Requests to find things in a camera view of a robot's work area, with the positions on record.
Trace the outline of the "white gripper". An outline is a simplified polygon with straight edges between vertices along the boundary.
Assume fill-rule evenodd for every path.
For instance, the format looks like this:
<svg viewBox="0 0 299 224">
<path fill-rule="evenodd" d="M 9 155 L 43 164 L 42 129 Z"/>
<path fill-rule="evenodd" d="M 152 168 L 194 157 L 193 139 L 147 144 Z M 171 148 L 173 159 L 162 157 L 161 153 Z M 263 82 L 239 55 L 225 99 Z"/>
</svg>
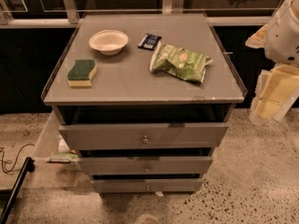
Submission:
<svg viewBox="0 0 299 224">
<path fill-rule="evenodd" d="M 277 63 L 258 76 L 249 120 L 263 125 L 271 119 L 281 121 L 299 97 L 299 66 Z"/>
</svg>

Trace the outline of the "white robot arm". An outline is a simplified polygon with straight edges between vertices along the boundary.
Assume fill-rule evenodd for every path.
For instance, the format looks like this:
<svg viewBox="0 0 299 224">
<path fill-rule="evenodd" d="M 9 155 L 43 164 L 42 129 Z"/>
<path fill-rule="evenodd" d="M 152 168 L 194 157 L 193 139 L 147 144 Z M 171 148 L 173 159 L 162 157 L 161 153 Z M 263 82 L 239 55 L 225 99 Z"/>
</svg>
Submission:
<svg viewBox="0 0 299 224">
<path fill-rule="evenodd" d="M 264 49 L 275 63 L 258 77 L 249 120 L 262 125 L 282 120 L 298 98 L 299 90 L 299 0 L 285 0 L 271 20 L 250 36 L 245 45 Z"/>
</svg>

